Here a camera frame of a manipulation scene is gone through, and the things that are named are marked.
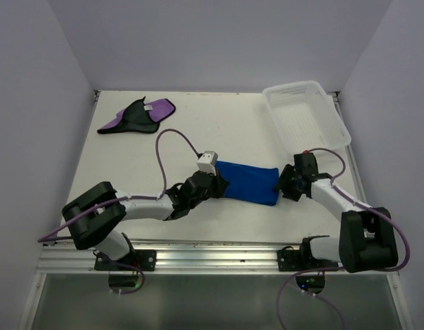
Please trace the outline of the blue towel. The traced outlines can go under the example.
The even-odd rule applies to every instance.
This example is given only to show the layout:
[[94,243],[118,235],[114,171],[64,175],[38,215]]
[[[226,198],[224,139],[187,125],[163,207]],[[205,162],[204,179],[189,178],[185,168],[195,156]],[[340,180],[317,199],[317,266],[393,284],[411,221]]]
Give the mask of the blue towel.
[[217,161],[216,168],[223,180],[229,184],[223,198],[274,206],[279,193],[274,190],[279,180],[278,168],[260,168],[232,162]]

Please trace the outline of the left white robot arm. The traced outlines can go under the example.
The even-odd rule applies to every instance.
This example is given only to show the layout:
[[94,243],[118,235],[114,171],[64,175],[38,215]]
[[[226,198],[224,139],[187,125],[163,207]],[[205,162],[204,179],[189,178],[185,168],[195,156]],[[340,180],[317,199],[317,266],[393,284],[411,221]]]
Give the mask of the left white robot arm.
[[162,197],[140,198],[122,195],[110,182],[103,181],[64,206],[62,215],[77,250],[94,248],[118,269],[127,270],[134,264],[135,254],[127,235],[116,231],[121,221],[176,220],[203,201],[223,198],[229,186],[220,173],[199,170],[167,189]]

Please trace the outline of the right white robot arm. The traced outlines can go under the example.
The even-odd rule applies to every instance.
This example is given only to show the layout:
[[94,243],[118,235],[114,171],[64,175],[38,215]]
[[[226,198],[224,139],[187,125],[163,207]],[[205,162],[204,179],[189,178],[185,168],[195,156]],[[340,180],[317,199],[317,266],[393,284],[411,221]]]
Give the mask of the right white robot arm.
[[275,190],[291,201],[302,196],[323,206],[340,223],[338,236],[309,236],[299,246],[299,264],[307,270],[342,265],[350,273],[396,267],[399,253],[390,213],[355,199],[336,176],[319,171],[312,150],[293,156]]

